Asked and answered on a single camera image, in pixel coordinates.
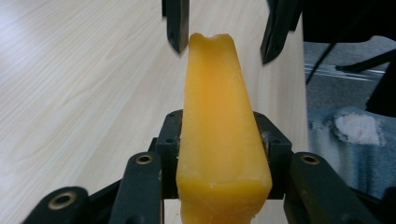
gray carpet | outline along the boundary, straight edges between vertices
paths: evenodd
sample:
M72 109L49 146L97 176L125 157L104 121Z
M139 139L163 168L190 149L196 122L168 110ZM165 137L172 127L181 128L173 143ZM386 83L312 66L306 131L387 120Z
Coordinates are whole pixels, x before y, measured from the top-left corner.
M304 43L304 60L315 64L328 44ZM337 44L323 62L326 65L348 65L370 59L376 55L396 49L396 42L385 37L374 36L363 43ZM374 68L385 71L387 64ZM348 77L315 75L306 88L308 108L335 108L356 106L365 109L365 103L378 80L357 80Z

floor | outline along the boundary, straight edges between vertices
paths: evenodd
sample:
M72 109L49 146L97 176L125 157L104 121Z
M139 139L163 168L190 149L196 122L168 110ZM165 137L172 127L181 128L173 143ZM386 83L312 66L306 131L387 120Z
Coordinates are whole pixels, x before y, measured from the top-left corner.
M305 72L315 64L328 44L304 43ZM337 44L320 67L320 71L307 85L308 108L335 108L353 105L365 109L365 103L373 92L387 64L366 72L364 78L345 76L334 69L335 65L348 65L370 59L378 54L396 49L396 42L374 36L363 43Z

yellow block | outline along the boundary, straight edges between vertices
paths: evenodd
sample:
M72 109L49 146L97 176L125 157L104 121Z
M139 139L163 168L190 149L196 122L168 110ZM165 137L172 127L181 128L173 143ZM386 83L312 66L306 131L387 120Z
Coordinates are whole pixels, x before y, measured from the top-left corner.
M192 35L177 165L183 223L250 223L271 187L233 39Z

wooden table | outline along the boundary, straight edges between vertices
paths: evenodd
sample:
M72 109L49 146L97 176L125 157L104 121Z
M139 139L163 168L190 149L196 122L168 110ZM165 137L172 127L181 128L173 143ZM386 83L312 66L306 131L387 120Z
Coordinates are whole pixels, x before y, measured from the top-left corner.
M253 109L307 146L302 29L262 66L265 0L191 0L190 34L230 34ZM183 107L188 52L166 40L160 0L0 3L0 222L66 186L94 193ZM165 223L180 223L178 201ZM285 223L268 202L253 223Z

screw hole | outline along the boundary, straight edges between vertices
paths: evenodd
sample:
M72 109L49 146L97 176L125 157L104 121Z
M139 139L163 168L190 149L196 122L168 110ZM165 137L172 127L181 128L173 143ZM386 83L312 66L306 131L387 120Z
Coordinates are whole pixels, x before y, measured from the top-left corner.
M320 160L314 156L303 155L302 160L308 164L316 165L319 164Z
M149 164L152 162L152 157L150 155L143 155L136 159L136 162L139 164Z
M59 210L67 207L71 203L73 203L77 198L77 195L74 191L67 191L64 193L60 193L55 196L49 202L49 209L51 210Z

